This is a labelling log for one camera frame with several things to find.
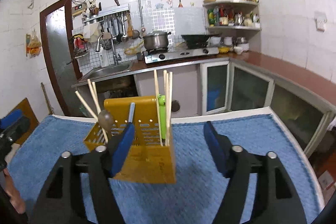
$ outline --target brown countertop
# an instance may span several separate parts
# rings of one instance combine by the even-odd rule
[[[336,106],[336,84],[319,76],[309,70],[298,67],[289,62],[263,55],[257,52],[245,52],[241,55],[234,53],[217,54],[211,56],[201,56],[195,58],[184,58],[165,62],[146,64],[144,61],[135,62],[132,66],[132,71],[155,68],[164,65],[184,63],[196,60],[206,60],[214,58],[229,57],[237,60],[245,61],[248,64],[258,66],[271,73],[277,74],[285,79],[291,80],[294,83],[316,93],[331,104]]]

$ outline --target metal screw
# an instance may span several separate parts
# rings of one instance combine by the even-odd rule
[[[232,147],[232,150],[233,150],[234,152],[240,153],[240,152],[242,152],[243,148],[242,148],[241,146],[239,146],[239,145],[234,145],[234,146]]]
[[[275,154],[274,152],[268,152],[267,153],[267,156],[269,157],[269,158],[271,158],[271,159],[276,159],[277,158],[277,154]]]
[[[67,159],[71,156],[71,153],[69,151],[64,151],[62,153],[62,158]]]
[[[98,147],[96,147],[96,151],[97,152],[104,152],[106,150],[106,146],[105,145],[100,145]]]

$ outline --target faucet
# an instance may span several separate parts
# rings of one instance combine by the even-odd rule
[[[113,52],[113,62],[115,65],[118,65],[118,61],[121,61],[121,56],[120,54],[116,54],[116,50],[114,48],[114,43],[113,43],[113,39],[111,39],[111,44],[112,44],[112,52]]]
[[[100,46],[101,46],[101,39],[102,38],[103,38],[103,34],[101,34],[98,37],[97,46],[96,46],[95,52],[100,52]],[[111,39],[111,44],[112,44],[112,52],[113,52],[113,62],[114,62],[115,65],[118,65],[118,62],[120,62],[122,59],[121,59],[120,54],[118,54],[118,55],[116,54],[116,50],[114,48],[113,39]]]
[[[97,40],[97,46],[96,46],[96,49],[94,50],[95,52],[100,52],[100,45],[101,45],[101,39],[103,38],[103,34],[101,34],[99,37],[98,37],[98,40]]]

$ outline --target brown door frame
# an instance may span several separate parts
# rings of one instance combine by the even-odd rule
[[[46,27],[46,18],[52,12],[62,8],[64,6],[65,12],[65,25],[67,30],[67,37],[68,37],[68,45],[70,50],[70,56],[73,58],[74,56],[74,45],[70,42],[70,38],[72,37],[72,30],[73,30],[73,23],[72,23],[72,0],[59,0],[56,3],[50,5],[42,12],[40,12],[40,26],[41,26],[41,40],[42,40],[42,47],[43,47],[43,55],[44,60],[47,65],[47,71],[49,74],[49,78],[51,81],[52,88],[54,89],[56,98],[63,110],[65,116],[70,116],[70,112],[68,106],[63,98],[59,85],[57,83],[57,78],[55,75],[55,71],[53,68],[53,63],[51,62],[50,51],[49,51],[49,44],[48,44],[48,36],[47,36],[47,27]],[[75,71],[75,75],[77,80],[81,78],[83,75],[79,70],[78,62],[75,59],[72,63],[73,70]]]

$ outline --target kitchen counter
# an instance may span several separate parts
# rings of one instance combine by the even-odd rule
[[[144,61],[135,61],[130,71],[105,76],[99,81],[152,71],[155,69],[168,69],[192,64],[219,62],[229,60],[230,58],[233,58],[237,62],[245,62],[246,65],[256,66],[270,74],[289,80],[294,84],[315,93],[333,106],[336,106],[336,84],[333,84],[322,76],[319,76],[309,70],[257,52],[244,52],[241,55],[237,55],[235,53],[217,54],[211,56],[176,59],[152,64],[146,64]],[[81,85],[87,85],[87,83],[78,82],[72,87],[74,88]]]

